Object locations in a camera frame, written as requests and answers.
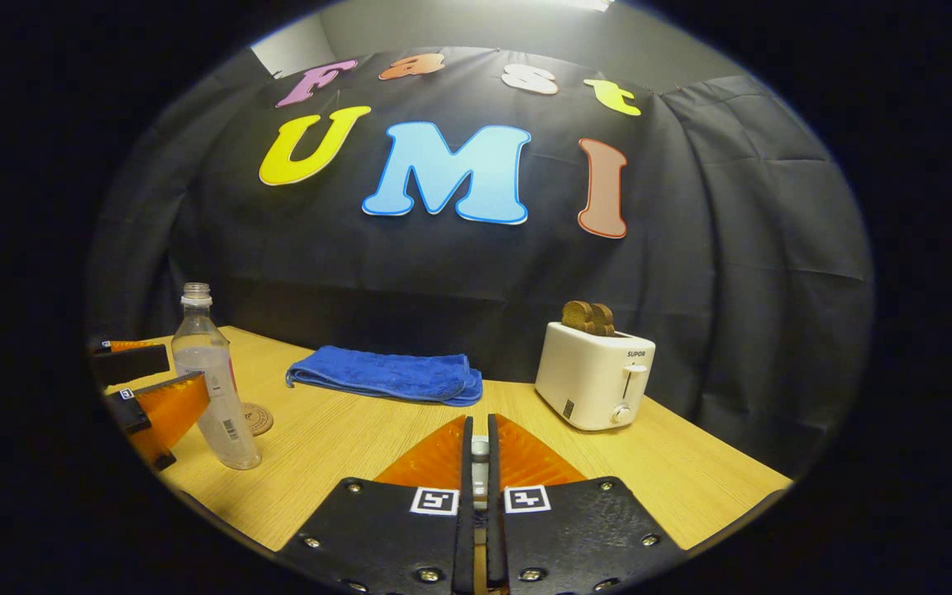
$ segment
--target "plastic bottle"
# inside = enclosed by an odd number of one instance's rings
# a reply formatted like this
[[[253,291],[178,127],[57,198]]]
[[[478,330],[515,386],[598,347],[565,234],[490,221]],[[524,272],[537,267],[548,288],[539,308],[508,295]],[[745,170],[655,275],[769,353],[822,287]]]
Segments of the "plastic bottle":
[[[171,339],[174,372],[204,372],[211,397],[197,427],[226,467],[252,469],[260,462],[259,448],[241,413],[230,342],[209,317],[212,295],[207,283],[186,283],[181,302],[185,319]]]

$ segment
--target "water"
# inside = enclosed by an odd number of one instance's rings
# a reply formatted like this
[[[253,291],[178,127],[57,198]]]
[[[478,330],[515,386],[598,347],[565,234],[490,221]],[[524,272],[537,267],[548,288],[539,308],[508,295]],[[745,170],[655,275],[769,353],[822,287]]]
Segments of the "water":
[[[173,356],[178,376],[204,372],[211,402],[197,420],[197,427],[212,452],[223,464],[234,469],[250,469],[259,464],[259,449],[241,413],[228,347],[198,345],[184,350],[173,348]]]

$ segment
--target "black backdrop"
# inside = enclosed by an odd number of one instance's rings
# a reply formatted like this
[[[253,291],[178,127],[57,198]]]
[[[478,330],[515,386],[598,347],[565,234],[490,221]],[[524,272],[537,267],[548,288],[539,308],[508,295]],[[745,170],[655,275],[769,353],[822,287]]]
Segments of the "black backdrop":
[[[423,53],[445,67],[378,79]],[[545,323],[574,298],[604,302],[616,328],[657,344],[647,394],[789,477],[802,471],[856,391],[873,274],[843,173],[781,98],[747,76],[662,95],[615,80],[635,92],[631,117],[583,83],[603,73],[544,56],[440,46],[356,61],[276,108],[302,72],[268,79],[242,50],[165,110],[95,229],[98,334],[169,335],[182,283],[208,281],[219,321],[247,331],[310,348],[465,353],[485,378],[533,382]],[[506,64],[552,72],[559,93],[507,86]],[[301,159],[352,106],[373,111],[321,172],[259,180],[282,124],[320,114]],[[529,131],[517,176],[526,222],[431,215],[415,179],[407,215],[363,213],[392,148],[385,129],[401,121],[433,121],[454,151],[483,126]],[[626,155],[620,240],[577,223],[582,138]]]
[[[771,80],[834,147],[881,289],[838,440],[770,512],[647,591],[951,592],[952,7],[660,5]],[[201,69],[295,11],[0,7],[0,592],[314,587],[140,466],[98,404],[77,316],[96,197],[137,135]],[[1,140],[19,131],[28,150],[5,176]]]

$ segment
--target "toaster knob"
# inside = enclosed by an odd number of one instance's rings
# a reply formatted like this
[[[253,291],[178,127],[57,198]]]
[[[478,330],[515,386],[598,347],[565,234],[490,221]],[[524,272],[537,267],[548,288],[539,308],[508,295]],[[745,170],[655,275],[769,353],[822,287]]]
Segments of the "toaster knob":
[[[616,410],[612,412],[612,423],[619,423],[623,421],[623,418],[631,414],[631,408],[621,404],[619,407],[616,407]]]

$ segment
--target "black cloth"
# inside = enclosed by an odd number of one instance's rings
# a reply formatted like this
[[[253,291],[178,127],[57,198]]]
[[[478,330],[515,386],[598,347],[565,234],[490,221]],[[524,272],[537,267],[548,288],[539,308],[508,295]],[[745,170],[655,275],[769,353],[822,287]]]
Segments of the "black cloth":
[[[445,68],[380,80],[394,60],[441,53]],[[125,165],[91,254],[91,323],[114,338],[167,335],[185,281],[212,284],[217,321],[310,348],[465,353],[491,380],[532,382],[545,323],[569,300],[604,302],[616,328],[656,342],[649,394],[794,475],[857,388],[873,312],[868,241],[853,193],[816,136],[747,76],[654,95],[564,61],[476,48],[356,58],[305,102],[276,108],[302,78],[265,73],[181,98]],[[509,87],[506,64],[555,75],[546,97]],[[583,79],[635,94],[614,112]],[[281,124],[371,106],[320,173],[269,186],[260,163]],[[519,226],[401,217],[362,201],[402,121],[431,121],[451,150],[487,125],[524,129]],[[622,151],[622,240],[587,233],[587,157]],[[461,184],[450,200],[464,196]]]

